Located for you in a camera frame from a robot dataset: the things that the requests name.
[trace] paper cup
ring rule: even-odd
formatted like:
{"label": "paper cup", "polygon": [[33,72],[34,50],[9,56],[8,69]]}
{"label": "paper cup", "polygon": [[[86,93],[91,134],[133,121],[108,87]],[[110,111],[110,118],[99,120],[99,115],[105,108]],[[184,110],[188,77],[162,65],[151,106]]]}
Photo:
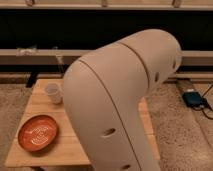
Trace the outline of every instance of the paper cup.
{"label": "paper cup", "polygon": [[45,93],[49,96],[52,103],[59,104],[62,102],[61,89],[56,83],[49,83],[44,88]]}

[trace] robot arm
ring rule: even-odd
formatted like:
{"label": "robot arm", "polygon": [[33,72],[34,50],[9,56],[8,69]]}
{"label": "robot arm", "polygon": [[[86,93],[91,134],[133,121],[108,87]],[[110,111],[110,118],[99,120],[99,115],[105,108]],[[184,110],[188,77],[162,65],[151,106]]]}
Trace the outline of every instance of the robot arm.
{"label": "robot arm", "polygon": [[180,63],[177,40],[151,29],[92,51],[67,70],[65,110],[95,170],[160,170],[138,103]]}

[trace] wooden table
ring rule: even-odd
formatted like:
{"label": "wooden table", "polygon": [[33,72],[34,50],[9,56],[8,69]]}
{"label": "wooden table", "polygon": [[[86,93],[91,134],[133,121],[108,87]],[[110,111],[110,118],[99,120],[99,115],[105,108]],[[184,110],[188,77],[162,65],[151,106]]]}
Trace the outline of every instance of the wooden table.
{"label": "wooden table", "polygon": [[[44,94],[44,86],[49,82],[57,82],[58,84],[62,84],[61,79],[40,79],[36,82],[25,112],[21,118],[18,130],[24,124],[24,122],[31,117],[45,114],[53,117],[59,125],[60,131],[57,139],[45,150],[31,154],[19,146],[16,133],[5,162],[6,167],[90,164],[90,161],[84,153],[84,150],[73,131],[72,125],[67,114],[65,113],[63,104],[52,104],[49,97]],[[158,152],[147,104],[144,99],[142,99],[141,103],[139,104],[139,111],[153,153],[156,159],[159,160],[160,155]]]}

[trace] floor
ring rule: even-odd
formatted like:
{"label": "floor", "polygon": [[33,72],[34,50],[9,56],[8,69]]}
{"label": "floor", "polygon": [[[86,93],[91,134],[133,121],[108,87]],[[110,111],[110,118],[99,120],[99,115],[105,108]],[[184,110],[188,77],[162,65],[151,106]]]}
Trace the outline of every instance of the floor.
{"label": "floor", "polygon": [[[24,84],[0,82],[0,171],[30,171],[29,168],[7,169],[3,163],[32,90],[25,88]],[[208,86],[195,85],[201,93]],[[175,84],[160,85],[146,99],[157,136],[162,171],[212,171],[213,121],[207,120],[200,112],[186,108]],[[46,170],[91,171],[92,169],[51,167]]]}

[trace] plate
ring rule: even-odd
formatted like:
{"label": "plate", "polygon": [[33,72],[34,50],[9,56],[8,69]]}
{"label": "plate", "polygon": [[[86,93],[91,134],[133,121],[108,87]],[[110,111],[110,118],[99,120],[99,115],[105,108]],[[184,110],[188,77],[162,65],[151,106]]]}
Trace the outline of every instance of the plate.
{"label": "plate", "polygon": [[18,133],[18,142],[27,151],[38,151],[48,146],[56,137],[56,121],[47,115],[32,117]]}

